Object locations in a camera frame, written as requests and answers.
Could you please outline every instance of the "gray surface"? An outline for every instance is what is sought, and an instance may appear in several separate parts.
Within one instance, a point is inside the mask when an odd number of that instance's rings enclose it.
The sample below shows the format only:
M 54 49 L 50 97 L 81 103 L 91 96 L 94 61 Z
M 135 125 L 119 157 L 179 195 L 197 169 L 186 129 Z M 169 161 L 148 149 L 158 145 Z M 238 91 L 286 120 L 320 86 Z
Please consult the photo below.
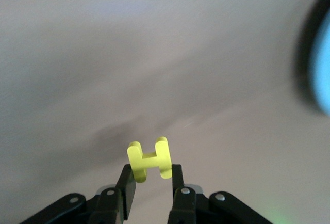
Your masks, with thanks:
M 92 197 L 161 135 L 206 195 L 329 223 L 330 119 L 293 74 L 314 1 L 0 0 L 0 223 Z M 171 182 L 137 190 L 128 223 L 166 223 Z

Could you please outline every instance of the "yellow toy part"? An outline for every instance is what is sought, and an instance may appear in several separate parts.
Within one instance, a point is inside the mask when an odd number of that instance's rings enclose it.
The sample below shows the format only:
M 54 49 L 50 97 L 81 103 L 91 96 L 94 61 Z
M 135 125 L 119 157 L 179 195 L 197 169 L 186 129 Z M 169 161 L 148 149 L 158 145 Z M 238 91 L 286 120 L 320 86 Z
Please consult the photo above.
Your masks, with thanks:
M 163 179 L 172 177 L 172 161 L 166 137 L 157 139 L 155 150 L 156 152 L 143 154 L 138 141 L 129 144 L 127 155 L 136 182 L 143 183 L 146 180 L 147 168 L 152 167 L 159 167 Z

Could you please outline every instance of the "light blue round object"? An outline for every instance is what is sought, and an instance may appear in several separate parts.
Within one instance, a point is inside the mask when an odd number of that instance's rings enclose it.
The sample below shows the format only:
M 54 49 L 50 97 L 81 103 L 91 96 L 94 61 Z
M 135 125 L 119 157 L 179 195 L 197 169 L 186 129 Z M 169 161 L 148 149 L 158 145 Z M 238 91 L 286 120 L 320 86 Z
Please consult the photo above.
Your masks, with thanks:
M 330 10 L 324 17 L 312 46 L 310 79 L 316 101 L 330 116 Z

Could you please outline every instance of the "screw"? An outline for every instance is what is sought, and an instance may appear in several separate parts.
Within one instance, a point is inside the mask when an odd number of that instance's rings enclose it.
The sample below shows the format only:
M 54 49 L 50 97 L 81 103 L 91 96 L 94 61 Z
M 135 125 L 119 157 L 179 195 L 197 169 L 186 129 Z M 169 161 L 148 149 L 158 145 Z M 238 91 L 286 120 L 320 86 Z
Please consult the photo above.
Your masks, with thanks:
M 77 197 L 73 197 L 73 198 L 71 198 L 70 199 L 70 203 L 75 203 L 75 202 L 77 202 L 79 200 L 79 198 L 77 198 Z
M 224 201 L 226 198 L 223 194 L 218 193 L 218 194 L 216 194 L 216 199 L 218 201 Z
M 188 189 L 188 188 L 182 188 L 181 189 L 181 192 L 182 192 L 182 194 L 189 194 L 190 193 L 190 190 Z
M 108 195 L 108 196 L 111 196 L 111 195 L 113 195 L 113 194 L 114 194 L 114 190 L 112 190 L 112 189 L 109 190 L 109 191 L 107 192 L 107 195 Z

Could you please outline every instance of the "yellow plastic piece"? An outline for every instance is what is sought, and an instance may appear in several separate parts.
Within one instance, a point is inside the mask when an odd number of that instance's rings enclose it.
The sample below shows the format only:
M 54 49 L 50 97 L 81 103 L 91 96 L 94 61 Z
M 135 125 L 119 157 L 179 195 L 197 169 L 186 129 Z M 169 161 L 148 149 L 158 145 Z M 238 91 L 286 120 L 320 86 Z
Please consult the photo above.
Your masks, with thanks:
M 159 137 L 155 144 L 156 152 L 143 154 L 141 144 L 133 141 L 129 144 L 127 155 L 133 171 L 134 179 L 138 183 L 146 180 L 147 168 L 159 167 L 163 179 L 172 177 L 172 161 L 169 144 L 165 137 Z

